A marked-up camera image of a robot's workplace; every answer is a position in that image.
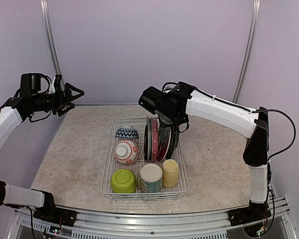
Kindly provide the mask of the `teal red flower plate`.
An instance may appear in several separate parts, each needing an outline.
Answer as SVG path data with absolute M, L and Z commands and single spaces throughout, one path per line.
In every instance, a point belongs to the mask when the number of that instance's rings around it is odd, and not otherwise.
M 152 135 L 151 135 L 151 118 L 147 116 L 147 122 L 145 126 L 144 133 L 144 160 L 151 161 L 151 143 L 152 143 Z

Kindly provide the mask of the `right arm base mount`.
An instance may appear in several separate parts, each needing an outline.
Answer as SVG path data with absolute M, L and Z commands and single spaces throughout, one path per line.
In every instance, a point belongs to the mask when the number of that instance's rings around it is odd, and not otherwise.
M 228 217 L 232 227 L 263 220 L 265 218 L 269 218 L 271 215 L 272 214 L 269 209 L 260 211 L 251 210 L 249 207 L 238 208 L 228 211 Z

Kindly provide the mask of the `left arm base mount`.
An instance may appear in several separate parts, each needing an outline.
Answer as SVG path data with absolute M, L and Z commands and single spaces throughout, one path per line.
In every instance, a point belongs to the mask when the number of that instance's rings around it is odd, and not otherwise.
M 74 210 L 63 208 L 35 208 L 33 216 L 36 219 L 40 219 L 60 226 L 74 227 L 74 223 L 77 217 L 77 212 Z

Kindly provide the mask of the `pink polka dot plate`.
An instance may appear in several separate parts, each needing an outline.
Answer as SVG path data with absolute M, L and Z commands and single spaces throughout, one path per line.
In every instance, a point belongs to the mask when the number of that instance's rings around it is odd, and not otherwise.
M 151 160 L 157 161 L 159 152 L 159 134 L 157 120 L 151 118 Z

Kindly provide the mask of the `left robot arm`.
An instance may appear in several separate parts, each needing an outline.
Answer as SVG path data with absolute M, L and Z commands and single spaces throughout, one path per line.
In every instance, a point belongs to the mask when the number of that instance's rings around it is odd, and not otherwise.
M 57 85 L 54 93 L 9 98 L 0 108 L 0 150 L 14 130 L 34 113 L 52 112 L 62 116 L 75 108 L 72 102 L 84 94 L 83 90 L 66 83 L 64 90 Z M 40 213 L 53 222 L 59 218 L 60 211 L 48 202 L 50 198 L 47 192 L 18 187 L 0 180 L 0 206 L 40 208 Z

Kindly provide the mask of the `red teal floral plate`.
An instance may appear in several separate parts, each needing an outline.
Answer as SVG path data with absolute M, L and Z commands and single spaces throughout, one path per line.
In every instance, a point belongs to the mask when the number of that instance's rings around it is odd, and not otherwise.
M 159 153 L 157 161 L 161 162 L 164 159 L 170 159 L 174 146 L 174 127 L 159 127 Z

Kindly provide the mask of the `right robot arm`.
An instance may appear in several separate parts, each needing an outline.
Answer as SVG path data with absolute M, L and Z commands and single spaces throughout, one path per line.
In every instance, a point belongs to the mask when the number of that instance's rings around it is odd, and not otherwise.
M 267 208 L 270 184 L 270 159 L 290 147 L 269 155 L 269 113 L 276 109 L 248 108 L 212 96 L 195 86 L 178 82 L 167 91 L 159 91 L 154 100 L 155 113 L 166 125 L 188 124 L 189 116 L 212 121 L 241 134 L 246 139 L 243 160 L 250 173 L 250 202 L 245 217 L 255 221 Z

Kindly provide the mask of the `black rimmed beige plate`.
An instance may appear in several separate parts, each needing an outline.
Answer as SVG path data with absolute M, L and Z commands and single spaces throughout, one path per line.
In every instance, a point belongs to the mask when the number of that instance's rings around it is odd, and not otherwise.
M 178 140 L 179 140 L 179 126 L 173 126 L 171 128 L 170 144 L 165 156 L 166 159 L 171 159 L 172 154 L 177 147 Z

